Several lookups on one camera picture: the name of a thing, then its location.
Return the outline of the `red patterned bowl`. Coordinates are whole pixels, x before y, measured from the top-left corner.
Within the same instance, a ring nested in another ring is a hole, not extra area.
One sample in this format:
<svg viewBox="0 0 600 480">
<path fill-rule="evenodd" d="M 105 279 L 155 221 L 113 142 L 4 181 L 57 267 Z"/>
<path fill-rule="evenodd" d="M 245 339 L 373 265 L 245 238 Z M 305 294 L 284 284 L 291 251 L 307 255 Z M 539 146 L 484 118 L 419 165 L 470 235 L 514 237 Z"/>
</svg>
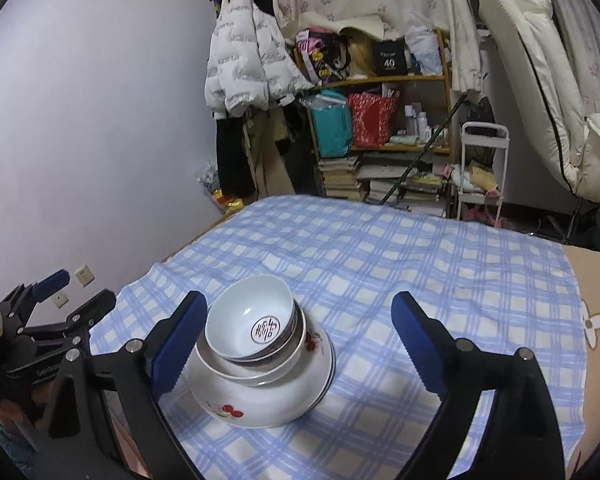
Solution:
<svg viewBox="0 0 600 480">
<path fill-rule="evenodd" d="M 248 358 L 270 348 L 294 314 L 294 296 L 275 275 L 230 285 L 209 308 L 204 336 L 222 358 Z"/>
<path fill-rule="evenodd" d="M 276 338 L 276 341 L 273 342 L 273 344 L 270 348 L 267 348 L 265 350 L 258 352 L 255 356 L 248 356 L 248 358 L 240 358 L 240 359 L 227 358 L 227 361 L 230 361 L 230 362 L 236 363 L 236 364 L 245 364 L 245 365 L 256 365 L 257 363 L 260 363 L 260 362 L 271 361 L 274 358 L 274 356 L 277 356 L 279 354 L 279 352 L 281 352 L 283 350 L 283 348 L 285 348 L 286 345 L 288 344 L 288 342 L 291 340 L 291 337 L 294 334 L 294 331 L 298 327 L 299 312 L 300 312 L 300 307 L 298 305 L 298 302 L 294 301 L 294 314 L 292 315 L 288 326 L 284 329 L 283 333 L 281 333 Z"/>
</svg>

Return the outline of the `large white bowl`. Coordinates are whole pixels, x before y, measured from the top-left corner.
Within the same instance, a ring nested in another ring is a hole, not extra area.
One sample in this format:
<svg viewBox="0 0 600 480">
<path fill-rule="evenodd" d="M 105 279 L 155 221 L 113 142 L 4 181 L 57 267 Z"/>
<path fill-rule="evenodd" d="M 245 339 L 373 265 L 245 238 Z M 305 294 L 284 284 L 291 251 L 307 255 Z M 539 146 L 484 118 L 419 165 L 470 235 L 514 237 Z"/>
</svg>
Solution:
<svg viewBox="0 0 600 480">
<path fill-rule="evenodd" d="M 260 358 L 245 361 L 231 361 L 213 351 L 206 336 L 200 335 L 195 346 L 195 354 L 206 370 L 237 382 L 238 385 L 260 387 L 277 382 L 286 376 L 299 362 L 306 339 L 306 315 L 294 305 L 294 325 L 286 340 L 275 350 Z"/>
</svg>

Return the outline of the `cherry plate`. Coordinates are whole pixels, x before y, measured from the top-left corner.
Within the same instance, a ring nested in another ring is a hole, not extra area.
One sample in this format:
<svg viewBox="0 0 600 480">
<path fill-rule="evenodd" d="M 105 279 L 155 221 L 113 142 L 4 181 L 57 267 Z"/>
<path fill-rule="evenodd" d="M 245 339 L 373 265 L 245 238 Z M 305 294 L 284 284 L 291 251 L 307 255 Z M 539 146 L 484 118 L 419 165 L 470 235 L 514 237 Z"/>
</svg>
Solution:
<svg viewBox="0 0 600 480">
<path fill-rule="evenodd" d="M 301 417 L 320 393 L 329 375 L 332 342 L 312 316 L 306 316 L 309 340 L 300 360 L 282 379 L 260 387 L 230 382 L 204 368 L 194 353 L 187 363 L 188 385 L 200 407 L 230 426 L 264 429 Z"/>
<path fill-rule="evenodd" d="M 332 359 L 330 360 L 329 375 L 326 379 L 326 382 L 324 383 L 324 386 L 321 388 L 320 393 L 313 400 L 313 402 L 302 412 L 301 416 L 308 414 L 310 411 L 312 411 L 314 408 L 316 408 L 317 405 L 322 402 L 322 400 L 326 396 L 328 389 L 332 385 L 332 381 L 334 380 L 334 377 L 336 374 L 337 355 L 336 355 L 336 351 L 333 346 L 330 347 L 330 350 L 332 350 Z"/>
</svg>

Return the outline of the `blue plaid tablecloth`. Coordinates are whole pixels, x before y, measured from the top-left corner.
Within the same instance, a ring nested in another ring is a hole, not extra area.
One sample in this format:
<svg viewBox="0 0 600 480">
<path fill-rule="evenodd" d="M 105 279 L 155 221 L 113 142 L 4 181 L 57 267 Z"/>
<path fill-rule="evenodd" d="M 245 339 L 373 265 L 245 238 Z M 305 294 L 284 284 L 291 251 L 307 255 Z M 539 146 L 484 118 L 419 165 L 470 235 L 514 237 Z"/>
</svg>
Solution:
<svg viewBox="0 0 600 480">
<path fill-rule="evenodd" d="M 562 246 L 386 207 L 300 195 L 260 200 L 126 285 L 92 331 L 92 348 L 117 350 L 146 336 L 186 292 L 215 300 L 253 274 L 282 278 L 324 327 L 336 351 L 335 379 L 306 416 L 258 430 L 204 414 L 178 386 L 163 408 L 207 478 L 393 478 L 437 404 L 392 326 L 399 292 L 482 350 L 531 349 L 565 451 L 584 435 L 580 290 Z"/>
</svg>

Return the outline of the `stack of books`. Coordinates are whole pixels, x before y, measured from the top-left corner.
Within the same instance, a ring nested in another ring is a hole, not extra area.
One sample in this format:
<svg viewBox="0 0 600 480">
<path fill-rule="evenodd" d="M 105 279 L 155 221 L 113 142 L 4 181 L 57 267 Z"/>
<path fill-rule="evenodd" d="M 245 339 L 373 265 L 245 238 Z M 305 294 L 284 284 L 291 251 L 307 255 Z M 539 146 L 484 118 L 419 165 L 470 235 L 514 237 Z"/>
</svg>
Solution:
<svg viewBox="0 0 600 480">
<path fill-rule="evenodd" d="M 324 195 L 356 202 L 364 200 L 365 190 L 356 176 L 359 164 L 358 156 L 321 160 L 318 170 L 322 177 Z"/>
</svg>

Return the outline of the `white utility cart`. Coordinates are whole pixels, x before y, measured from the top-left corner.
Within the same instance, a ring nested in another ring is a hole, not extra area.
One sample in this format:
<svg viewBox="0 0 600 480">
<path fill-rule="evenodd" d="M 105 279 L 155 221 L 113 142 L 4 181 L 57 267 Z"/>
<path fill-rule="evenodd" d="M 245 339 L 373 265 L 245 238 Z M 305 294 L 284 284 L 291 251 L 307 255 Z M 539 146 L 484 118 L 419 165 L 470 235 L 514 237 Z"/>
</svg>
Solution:
<svg viewBox="0 0 600 480">
<path fill-rule="evenodd" d="M 510 135 L 494 122 L 465 122 L 460 128 L 460 164 L 454 170 L 457 220 L 501 228 Z"/>
</svg>

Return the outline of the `wooden shelf unit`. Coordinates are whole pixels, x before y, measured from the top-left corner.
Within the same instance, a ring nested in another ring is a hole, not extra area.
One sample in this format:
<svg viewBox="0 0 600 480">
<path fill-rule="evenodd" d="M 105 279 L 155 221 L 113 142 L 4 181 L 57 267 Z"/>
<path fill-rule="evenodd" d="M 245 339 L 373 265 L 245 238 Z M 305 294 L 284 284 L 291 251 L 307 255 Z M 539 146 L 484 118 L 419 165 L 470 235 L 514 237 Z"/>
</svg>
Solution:
<svg viewBox="0 0 600 480">
<path fill-rule="evenodd" d="M 441 47 L 433 30 L 423 58 L 402 37 L 379 40 L 352 27 L 298 32 L 294 60 L 312 84 L 302 103 L 321 195 L 392 204 L 403 196 L 439 199 L 444 186 L 432 162 L 451 153 L 451 83 Z"/>
</svg>

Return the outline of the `red patterned bag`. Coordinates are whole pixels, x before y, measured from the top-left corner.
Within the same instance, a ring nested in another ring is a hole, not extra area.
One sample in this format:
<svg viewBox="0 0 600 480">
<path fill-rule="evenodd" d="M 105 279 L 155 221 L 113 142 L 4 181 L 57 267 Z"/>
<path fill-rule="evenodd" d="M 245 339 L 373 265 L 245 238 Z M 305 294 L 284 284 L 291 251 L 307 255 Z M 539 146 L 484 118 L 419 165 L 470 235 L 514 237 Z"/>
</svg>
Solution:
<svg viewBox="0 0 600 480">
<path fill-rule="evenodd" d="M 394 96 L 352 93 L 348 96 L 353 142 L 361 148 L 378 148 L 390 138 L 390 122 L 398 106 Z"/>
</svg>

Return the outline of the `teal bag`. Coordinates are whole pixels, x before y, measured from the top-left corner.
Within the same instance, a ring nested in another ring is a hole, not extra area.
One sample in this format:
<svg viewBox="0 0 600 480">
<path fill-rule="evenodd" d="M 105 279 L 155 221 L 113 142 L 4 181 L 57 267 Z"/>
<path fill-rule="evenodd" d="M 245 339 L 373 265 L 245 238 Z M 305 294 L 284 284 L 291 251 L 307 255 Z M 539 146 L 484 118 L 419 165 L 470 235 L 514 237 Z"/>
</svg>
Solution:
<svg viewBox="0 0 600 480">
<path fill-rule="evenodd" d="M 347 98 L 335 90 L 322 90 L 310 99 L 309 110 L 321 158 L 346 156 L 353 143 Z"/>
</svg>

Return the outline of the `white puffer jacket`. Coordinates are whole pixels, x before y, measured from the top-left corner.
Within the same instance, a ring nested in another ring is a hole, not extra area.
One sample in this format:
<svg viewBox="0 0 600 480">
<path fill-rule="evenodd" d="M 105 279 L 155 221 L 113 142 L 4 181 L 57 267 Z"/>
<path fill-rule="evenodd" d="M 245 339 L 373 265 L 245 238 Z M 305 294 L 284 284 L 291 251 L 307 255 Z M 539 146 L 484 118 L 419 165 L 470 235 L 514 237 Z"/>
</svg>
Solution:
<svg viewBox="0 0 600 480">
<path fill-rule="evenodd" d="M 287 51 L 274 0 L 221 0 L 204 83 L 214 118 L 284 106 L 311 87 Z"/>
</svg>

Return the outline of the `black box with 40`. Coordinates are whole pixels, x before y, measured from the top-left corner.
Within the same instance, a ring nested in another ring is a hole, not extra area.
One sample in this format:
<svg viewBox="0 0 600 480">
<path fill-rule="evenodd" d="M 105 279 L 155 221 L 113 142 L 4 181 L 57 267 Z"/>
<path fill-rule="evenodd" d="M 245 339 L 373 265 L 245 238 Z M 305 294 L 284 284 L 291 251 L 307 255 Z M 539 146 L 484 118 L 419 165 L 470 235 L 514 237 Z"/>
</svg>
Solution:
<svg viewBox="0 0 600 480">
<path fill-rule="evenodd" d="M 406 43 L 403 38 L 376 41 L 372 44 L 374 69 L 377 76 L 403 76 L 408 73 Z"/>
</svg>

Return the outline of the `wall power socket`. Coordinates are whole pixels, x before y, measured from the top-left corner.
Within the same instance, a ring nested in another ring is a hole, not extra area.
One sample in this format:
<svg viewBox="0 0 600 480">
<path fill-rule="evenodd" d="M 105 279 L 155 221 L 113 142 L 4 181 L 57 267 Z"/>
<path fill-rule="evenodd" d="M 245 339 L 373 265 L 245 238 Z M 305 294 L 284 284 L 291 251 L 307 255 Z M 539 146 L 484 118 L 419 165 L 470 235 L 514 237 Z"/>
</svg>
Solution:
<svg viewBox="0 0 600 480">
<path fill-rule="evenodd" d="M 86 287 L 95 281 L 95 275 L 87 264 L 76 270 L 74 276 L 82 287 Z"/>
</svg>

